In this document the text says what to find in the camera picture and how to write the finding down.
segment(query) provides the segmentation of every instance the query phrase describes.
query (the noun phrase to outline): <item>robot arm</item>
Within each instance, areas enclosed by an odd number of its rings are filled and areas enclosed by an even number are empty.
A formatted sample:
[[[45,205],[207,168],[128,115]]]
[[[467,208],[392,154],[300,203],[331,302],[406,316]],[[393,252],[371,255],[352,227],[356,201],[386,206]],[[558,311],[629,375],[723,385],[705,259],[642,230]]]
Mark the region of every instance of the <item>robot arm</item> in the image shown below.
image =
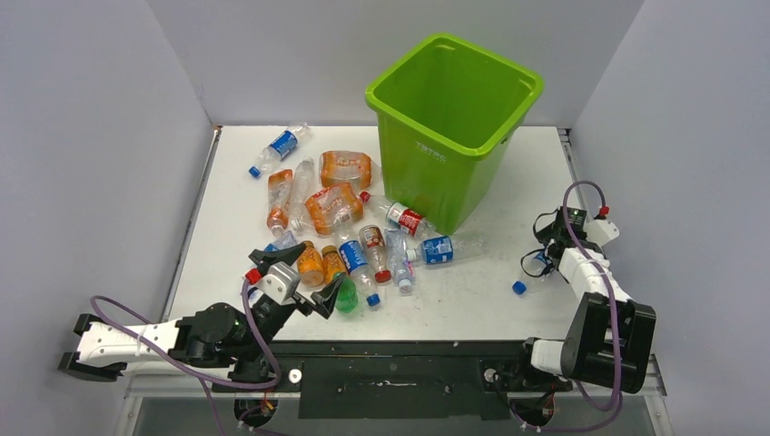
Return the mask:
[[[256,268],[248,279],[264,295],[251,307],[263,339],[270,343],[295,311],[313,312],[328,319],[334,310],[343,277],[310,296],[296,292],[300,275],[289,265],[304,251],[297,245],[278,252],[254,250]],[[121,375],[179,373],[138,337],[165,350],[178,362],[234,382],[269,379],[262,349],[254,340],[246,315],[230,304],[217,302],[193,316],[157,324],[127,327],[135,335],[117,331],[90,313],[80,315],[74,332],[81,336],[75,352],[66,352],[59,370],[81,380],[114,382]]]
[[[537,370],[571,380],[612,388],[614,357],[610,342],[610,305],[607,288],[592,263],[599,263],[615,293],[621,356],[620,390],[636,393],[644,384],[647,362],[655,331],[652,307],[635,302],[625,293],[610,271],[601,247],[619,236],[617,227],[604,214],[585,223],[587,212],[568,209],[569,221],[588,259],[569,237],[561,208],[554,222],[536,232],[546,247],[545,257],[552,269],[570,284],[580,300],[564,341],[530,338],[530,364]]]

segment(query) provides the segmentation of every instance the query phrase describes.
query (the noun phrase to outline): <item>white tabletop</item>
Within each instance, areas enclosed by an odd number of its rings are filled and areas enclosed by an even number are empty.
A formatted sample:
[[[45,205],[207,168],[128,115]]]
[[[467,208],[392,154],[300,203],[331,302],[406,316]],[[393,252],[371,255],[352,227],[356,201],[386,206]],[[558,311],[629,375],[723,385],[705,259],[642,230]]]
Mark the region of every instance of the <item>white tabletop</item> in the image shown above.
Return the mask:
[[[171,318],[192,315],[215,302],[241,306],[248,254],[273,238],[265,225],[267,180],[247,172],[260,150],[282,127],[223,127],[189,250],[173,297]],[[354,150],[380,161],[376,127],[314,127],[314,137],[282,163],[294,169],[305,157],[318,162],[322,152]],[[488,235],[490,253],[441,267],[416,268],[412,296],[401,296],[392,283],[380,287],[383,303],[371,311],[361,299],[352,313],[335,312],[329,320],[295,313],[276,340],[318,341],[469,341],[517,340],[530,336],[563,338],[578,306],[575,294],[557,275],[520,297],[511,291],[519,275],[518,259],[538,248],[531,233],[539,213],[561,204],[572,182],[554,127],[520,127],[514,134],[489,192],[460,227]],[[382,193],[382,181],[372,193]],[[577,206],[573,198],[570,205]],[[367,216],[359,226],[381,217]],[[317,247],[333,243],[305,233]]]

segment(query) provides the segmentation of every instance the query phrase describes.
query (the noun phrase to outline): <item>green plastic bin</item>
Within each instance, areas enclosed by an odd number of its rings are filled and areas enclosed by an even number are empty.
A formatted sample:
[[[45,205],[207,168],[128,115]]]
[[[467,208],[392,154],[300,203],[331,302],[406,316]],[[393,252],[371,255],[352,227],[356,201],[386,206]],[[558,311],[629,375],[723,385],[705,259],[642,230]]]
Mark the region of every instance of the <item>green plastic bin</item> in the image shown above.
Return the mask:
[[[366,89],[385,194],[454,233],[542,92],[535,72],[454,35],[430,36]]]

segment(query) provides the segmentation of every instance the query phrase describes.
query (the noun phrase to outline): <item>clear plastic bottle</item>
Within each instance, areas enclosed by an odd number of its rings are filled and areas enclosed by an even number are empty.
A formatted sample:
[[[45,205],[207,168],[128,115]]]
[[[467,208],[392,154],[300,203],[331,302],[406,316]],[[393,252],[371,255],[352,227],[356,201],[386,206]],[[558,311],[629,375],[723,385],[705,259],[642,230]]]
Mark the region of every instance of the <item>clear plastic bottle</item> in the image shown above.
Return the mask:
[[[419,248],[407,250],[410,262],[446,263],[477,257],[487,252],[487,242],[480,233],[461,233],[426,239]]]
[[[343,223],[338,220],[333,228],[345,268],[356,283],[358,291],[366,297],[369,307],[377,309],[380,306],[380,295],[377,293],[377,284],[374,282],[374,271],[366,262],[366,254],[360,246],[356,233],[350,227],[350,222]]]
[[[298,144],[306,143],[311,138],[311,128],[307,123],[295,123],[286,127],[282,134],[278,135],[273,142],[262,149],[257,163],[249,168],[249,174],[254,178],[259,178],[263,174],[272,174],[278,169],[278,164],[291,152]]]
[[[369,266],[374,270],[374,280],[377,283],[388,282],[390,280],[388,249],[385,247],[385,238],[382,237],[380,227],[376,225],[361,227],[359,238]]]
[[[366,191],[360,194],[360,198],[375,213],[383,216],[386,223],[398,225],[401,230],[417,239],[430,238],[436,234],[435,225],[399,202],[389,200],[384,195],[371,195]]]
[[[294,170],[294,181],[291,183],[291,193],[289,193],[289,220],[295,232],[301,232],[302,223],[307,221],[304,217],[305,202],[312,193],[313,177],[315,177],[313,160],[308,157]]]
[[[396,229],[385,229],[385,245],[388,247],[388,268],[393,275],[393,282],[403,294],[412,292],[414,268],[407,260],[407,237]]]

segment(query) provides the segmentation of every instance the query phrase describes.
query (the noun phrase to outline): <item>white wall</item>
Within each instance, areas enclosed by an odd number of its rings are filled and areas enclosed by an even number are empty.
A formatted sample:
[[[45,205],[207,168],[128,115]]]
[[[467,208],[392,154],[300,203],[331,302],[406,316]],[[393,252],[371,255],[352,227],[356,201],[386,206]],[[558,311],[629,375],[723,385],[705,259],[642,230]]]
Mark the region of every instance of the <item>white wall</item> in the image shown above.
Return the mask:
[[[1,434],[112,434],[54,369],[94,293],[159,317],[210,141],[144,1],[0,2]]]
[[[364,89],[450,32],[541,73],[528,124],[577,120],[643,0],[148,0],[219,124],[374,124]]]
[[[572,132],[679,435],[768,434],[770,5],[646,0]]]

